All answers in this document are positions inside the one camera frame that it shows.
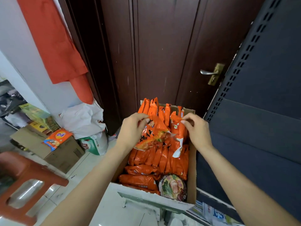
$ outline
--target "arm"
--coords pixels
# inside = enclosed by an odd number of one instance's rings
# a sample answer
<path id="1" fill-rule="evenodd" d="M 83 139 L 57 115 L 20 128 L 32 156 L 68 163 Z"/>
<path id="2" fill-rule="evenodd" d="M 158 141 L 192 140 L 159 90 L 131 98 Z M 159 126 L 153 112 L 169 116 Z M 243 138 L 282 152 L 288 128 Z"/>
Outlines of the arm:
<path id="1" fill-rule="evenodd" d="M 101 162 L 48 215 L 41 226 L 90 224 L 116 169 L 141 137 L 144 126 L 149 121 L 146 118 L 146 114 L 135 113 L 123 120 L 115 147 L 105 154 Z"/>
<path id="2" fill-rule="evenodd" d="M 188 129 L 190 140 L 208 162 L 245 225 L 301 225 L 213 147 L 206 121 L 190 113 L 181 122 Z"/>

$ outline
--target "forearm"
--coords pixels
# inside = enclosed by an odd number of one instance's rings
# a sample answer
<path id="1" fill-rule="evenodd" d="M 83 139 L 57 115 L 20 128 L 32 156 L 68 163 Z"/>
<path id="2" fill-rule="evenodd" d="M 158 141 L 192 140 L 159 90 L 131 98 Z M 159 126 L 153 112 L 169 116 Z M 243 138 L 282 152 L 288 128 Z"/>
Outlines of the forearm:
<path id="1" fill-rule="evenodd" d="M 200 152 L 247 226 L 300 225 L 292 215 L 245 177 L 215 148 Z"/>
<path id="2" fill-rule="evenodd" d="M 89 225 L 126 152 L 119 146 L 108 150 L 101 162 L 49 214 L 42 226 Z"/>

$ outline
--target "hand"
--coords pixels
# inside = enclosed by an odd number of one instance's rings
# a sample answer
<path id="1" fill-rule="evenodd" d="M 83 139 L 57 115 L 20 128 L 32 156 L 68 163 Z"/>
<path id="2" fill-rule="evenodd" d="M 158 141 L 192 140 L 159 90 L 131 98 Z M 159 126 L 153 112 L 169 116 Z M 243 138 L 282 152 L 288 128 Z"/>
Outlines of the hand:
<path id="1" fill-rule="evenodd" d="M 191 142 L 200 153 L 206 149 L 214 148 L 211 142 L 208 122 L 204 121 L 198 115 L 188 113 L 183 117 L 181 123 L 183 123 L 187 128 Z"/>
<path id="2" fill-rule="evenodd" d="M 124 149 L 126 153 L 130 152 L 138 143 L 144 127 L 150 121 L 147 117 L 148 115 L 144 113 L 134 113 L 123 120 L 116 142 L 118 148 Z"/>

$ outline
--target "orange plastic stool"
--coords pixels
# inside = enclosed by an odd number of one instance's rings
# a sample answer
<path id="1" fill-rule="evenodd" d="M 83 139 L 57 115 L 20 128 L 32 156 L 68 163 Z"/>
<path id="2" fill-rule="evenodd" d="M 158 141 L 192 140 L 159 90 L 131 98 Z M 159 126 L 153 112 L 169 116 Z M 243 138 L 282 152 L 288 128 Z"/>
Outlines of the orange plastic stool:
<path id="1" fill-rule="evenodd" d="M 0 196 L 0 216 L 28 226 L 37 222 L 36 216 L 29 217 L 26 213 L 46 193 L 53 184 L 66 186 L 68 179 L 62 178 L 46 166 L 42 166 L 16 152 L 3 152 L 0 154 L 0 169 L 16 181 Z M 42 188 L 20 209 L 7 205 L 10 196 L 26 181 L 37 179 L 44 182 Z"/>

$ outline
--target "red cloth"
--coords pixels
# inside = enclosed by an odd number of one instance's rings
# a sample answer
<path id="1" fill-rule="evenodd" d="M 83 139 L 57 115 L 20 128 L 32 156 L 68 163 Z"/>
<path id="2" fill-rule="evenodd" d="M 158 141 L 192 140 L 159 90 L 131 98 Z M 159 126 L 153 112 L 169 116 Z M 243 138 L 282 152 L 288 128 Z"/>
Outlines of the red cloth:
<path id="1" fill-rule="evenodd" d="M 92 104 L 93 95 L 85 75 L 88 69 L 53 0 L 17 1 L 52 83 L 70 81 L 81 101 Z"/>

